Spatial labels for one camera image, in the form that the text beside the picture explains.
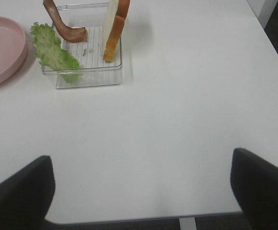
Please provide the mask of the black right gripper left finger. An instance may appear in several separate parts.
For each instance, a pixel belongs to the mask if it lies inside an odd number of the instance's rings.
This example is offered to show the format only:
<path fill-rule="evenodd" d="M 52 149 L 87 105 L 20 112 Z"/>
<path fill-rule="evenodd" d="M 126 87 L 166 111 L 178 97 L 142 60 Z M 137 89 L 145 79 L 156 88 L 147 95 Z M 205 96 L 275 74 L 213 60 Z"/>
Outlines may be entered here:
<path fill-rule="evenodd" d="M 40 156 L 0 183 L 0 230 L 39 230 L 56 184 L 50 156 Z"/>

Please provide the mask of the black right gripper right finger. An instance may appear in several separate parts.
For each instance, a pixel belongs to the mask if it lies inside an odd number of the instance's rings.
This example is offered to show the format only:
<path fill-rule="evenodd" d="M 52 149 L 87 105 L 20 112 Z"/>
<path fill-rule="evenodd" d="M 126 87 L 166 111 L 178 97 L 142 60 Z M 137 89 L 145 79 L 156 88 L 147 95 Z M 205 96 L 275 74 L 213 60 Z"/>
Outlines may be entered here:
<path fill-rule="evenodd" d="M 254 230 L 278 230 L 278 167 L 244 148 L 233 151 L 230 184 Z"/>

